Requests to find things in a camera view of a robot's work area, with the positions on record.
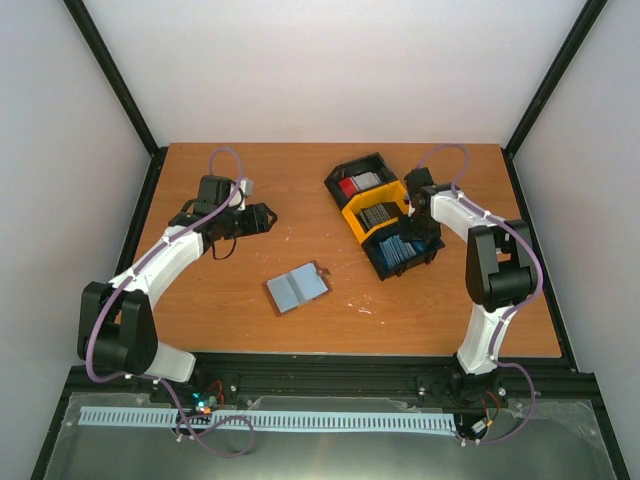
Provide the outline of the brown leather card holder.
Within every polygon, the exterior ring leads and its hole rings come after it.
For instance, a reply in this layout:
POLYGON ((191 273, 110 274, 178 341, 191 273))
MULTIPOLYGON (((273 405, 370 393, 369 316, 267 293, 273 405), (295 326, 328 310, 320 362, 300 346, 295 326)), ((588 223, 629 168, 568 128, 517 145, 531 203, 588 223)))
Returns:
POLYGON ((317 261, 310 261, 262 284, 276 316, 286 315, 332 292, 331 273, 317 261))

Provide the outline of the yellow bin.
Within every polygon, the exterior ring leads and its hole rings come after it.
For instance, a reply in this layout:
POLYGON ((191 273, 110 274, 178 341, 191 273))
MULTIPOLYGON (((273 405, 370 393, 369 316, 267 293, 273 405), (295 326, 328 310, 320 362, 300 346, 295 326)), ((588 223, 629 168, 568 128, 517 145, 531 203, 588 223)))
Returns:
POLYGON ((406 195, 405 187, 395 181, 353 196, 341 213, 359 244, 408 214, 406 195))

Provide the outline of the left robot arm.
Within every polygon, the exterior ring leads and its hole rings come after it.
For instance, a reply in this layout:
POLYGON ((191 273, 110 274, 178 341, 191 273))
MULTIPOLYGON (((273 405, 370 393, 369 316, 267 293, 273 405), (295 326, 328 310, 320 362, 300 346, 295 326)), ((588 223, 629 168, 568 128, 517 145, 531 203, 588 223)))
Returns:
POLYGON ((197 196, 144 255, 108 282, 84 288, 77 348, 91 380, 144 376, 173 381, 186 402, 206 395, 208 378, 195 369, 195 356, 159 340, 153 310, 187 267, 215 251, 216 241, 271 230, 277 216, 264 203, 248 203, 252 191, 248 178, 203 176, 197 196))

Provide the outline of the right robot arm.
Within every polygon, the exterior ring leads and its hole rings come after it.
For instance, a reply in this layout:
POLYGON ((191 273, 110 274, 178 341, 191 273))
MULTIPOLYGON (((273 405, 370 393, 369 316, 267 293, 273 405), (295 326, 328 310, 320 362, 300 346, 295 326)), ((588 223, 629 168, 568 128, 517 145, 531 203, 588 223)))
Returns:
POLYGON ((511 321, 542 291, 543 274, 528 224, 480 207, 452 184, 437 184, 425 167, 404 178, 409 213, 401 235, 433 246, 443 226, 465 241, 465 285, 472 302, 465 338, 455 355, 448 393, 470 401, 491 384, 511 321))

